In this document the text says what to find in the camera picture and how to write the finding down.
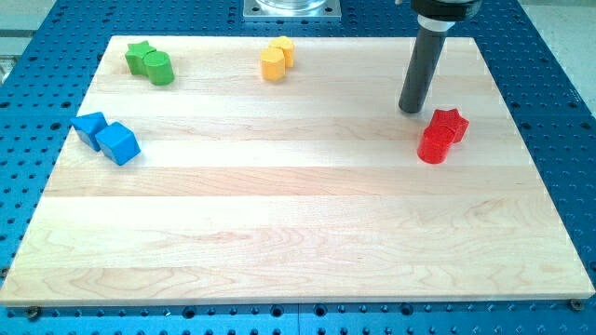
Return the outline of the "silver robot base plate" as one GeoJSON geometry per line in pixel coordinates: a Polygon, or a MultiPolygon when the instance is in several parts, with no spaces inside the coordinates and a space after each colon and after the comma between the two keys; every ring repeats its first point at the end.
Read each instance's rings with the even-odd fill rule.
{"type": "Polygon", "coordinates": [[[339,0],[244,0],[246,20],[340,19],[339,0]]]}

